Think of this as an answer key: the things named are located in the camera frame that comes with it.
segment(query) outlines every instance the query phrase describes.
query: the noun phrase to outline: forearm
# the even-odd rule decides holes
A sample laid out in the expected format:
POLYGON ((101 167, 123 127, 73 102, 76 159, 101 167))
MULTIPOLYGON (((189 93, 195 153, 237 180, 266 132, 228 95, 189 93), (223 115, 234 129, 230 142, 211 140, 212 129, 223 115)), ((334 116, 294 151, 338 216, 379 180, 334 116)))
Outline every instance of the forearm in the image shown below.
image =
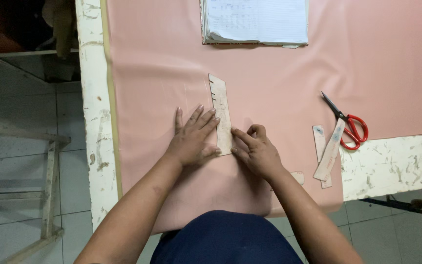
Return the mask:
POLYGON ((135 263, 181 171, 163 156, 107 214, 75 263, 135 263))
POLYGON ((289 172, 268 182, 310 263, 362 263, 360 256, 289 172))

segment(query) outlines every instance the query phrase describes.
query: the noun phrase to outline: hand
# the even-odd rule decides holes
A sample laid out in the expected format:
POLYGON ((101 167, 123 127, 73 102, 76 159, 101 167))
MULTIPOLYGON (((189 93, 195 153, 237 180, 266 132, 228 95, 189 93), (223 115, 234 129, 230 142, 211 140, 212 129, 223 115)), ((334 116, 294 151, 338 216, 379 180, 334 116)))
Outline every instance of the hand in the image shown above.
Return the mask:
POLYGON ((214 117, 216 113, 214 108, 200 117, 203 109, 204 106, 200 105, 184 126, 182 109, 177 108, 175 112, 175 136, 170 141, 164 156, 178 159, 180 164, 185 166, 222 153, 219 147, 204 142, 204 139, 216 128, 220 119, 214 117))
POLYGON ((278 150, 266 137, 266 129, 264 126, 253 124, 246 134, 233 127, 231 133, 241 139, 249 147, 249 152, 235 147, 233 147, 231 151, 242 160, 253 173, 260 175, 264 179, 269 179, 286 171, 281 163, 278 150), (251 136, 253 133, 256 133, 256 138, 251 136))

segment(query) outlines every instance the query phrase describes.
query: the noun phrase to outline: person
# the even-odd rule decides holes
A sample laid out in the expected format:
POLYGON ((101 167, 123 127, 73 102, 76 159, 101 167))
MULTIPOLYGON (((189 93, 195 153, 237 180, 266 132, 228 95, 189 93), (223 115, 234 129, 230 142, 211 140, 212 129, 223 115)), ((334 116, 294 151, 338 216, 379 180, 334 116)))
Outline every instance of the person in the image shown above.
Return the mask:
MULTIPOLYGON (((182 110, 177 108, 175 135, 167 151, 107 214, 75 264, 138 260, 183 168, 221 153, 217 146, 204 142, 220 121, 215 117, 216 110, 201 116, 202 112, 203 105, 183 125, 182 110)), ((249 149, 232 148, 232 153, 271 185, 311 264, 362 263, 337 226, 283 167, 264 126, 251 125, 247 133, 232 128, 231 133, 249 149)), ((163 234, 150 262, 302 263, 284 236, 265 218, 221 210, 205 213, 183 229, 163 234)))

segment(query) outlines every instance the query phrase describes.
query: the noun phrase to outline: tiled floor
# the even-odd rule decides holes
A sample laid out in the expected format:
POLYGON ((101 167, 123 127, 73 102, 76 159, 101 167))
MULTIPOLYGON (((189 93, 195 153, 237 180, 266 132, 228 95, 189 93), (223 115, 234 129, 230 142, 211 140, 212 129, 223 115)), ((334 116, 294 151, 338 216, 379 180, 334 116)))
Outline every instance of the tiled floor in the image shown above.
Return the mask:
MULTIPOLYGON (((56 88, 0 64, 0 124, 72 140, 60 153, 56 183, 54 223, 64 235, 24 263, 72 264, 92 235, 81 87, 56 88)), ((0 192, 43 190, 47 147, 46 141, 0 136, 0 192)), ((39 239, 41 208, 39 199, 0 200, 0 261, 39 239)))
MULTIPOLYGON (((82 94, 79 84, 42 87, 0 65, 0 124, 71 136, 60 153, 55 225, 63 237, 26 263, 71 264, 92 234, 91 200, 85 154, 82 94)), ((0 136, 0 192, 42 190, 47 143, 0 136)), ((422 199, 422 190, 395 195, 422 199)), ((0 200, 0 261, 39 237, 41 204, 0 200)), ((422 215, 349 201, 329 217, 366 263, 422 264, 422 215)), ((286 218, 269 219, 306 261, 286 218)), ((149 263, 160 234, 150 237, 138 263, 149 263)))

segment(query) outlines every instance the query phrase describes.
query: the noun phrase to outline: dark blue shirt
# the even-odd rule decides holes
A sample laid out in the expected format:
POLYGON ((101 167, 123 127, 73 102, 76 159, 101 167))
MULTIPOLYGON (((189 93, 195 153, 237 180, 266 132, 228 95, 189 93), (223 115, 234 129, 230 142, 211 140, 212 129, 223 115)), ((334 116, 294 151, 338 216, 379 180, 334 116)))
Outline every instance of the dark blue shirt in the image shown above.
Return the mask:
POLYGON ((261 216, 210 211, 164 235, 151 258, 158 263, 298 263, 281 232, 261 216))

